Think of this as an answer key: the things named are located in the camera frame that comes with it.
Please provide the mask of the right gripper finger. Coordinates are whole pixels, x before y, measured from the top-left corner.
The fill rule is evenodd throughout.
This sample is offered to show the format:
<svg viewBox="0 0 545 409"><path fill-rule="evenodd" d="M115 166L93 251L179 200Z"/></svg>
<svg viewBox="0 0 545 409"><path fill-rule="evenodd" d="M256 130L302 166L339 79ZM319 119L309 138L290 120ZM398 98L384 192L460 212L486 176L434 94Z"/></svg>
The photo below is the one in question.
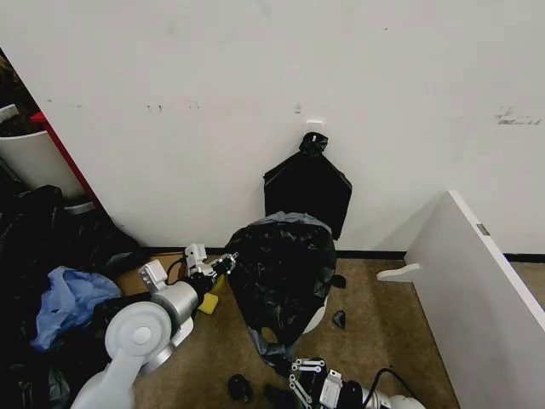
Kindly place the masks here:
<svg viewBox="0 0 545 409"><path fill-rule="evenodd" d="M289 376L292 372L326 372L325 361L320 358L296 358L292 361L283 359L273 367L280 376Z"/></svg>
<svg viewBox="0 0 545 409"><path fill-rule="evenodd" d="M264 386L264 395L273 407L280 409L314 408L316 406L315 400L303 388L297 377L290 374L288 380L288 389L279 389L271 384Z"/></svg>

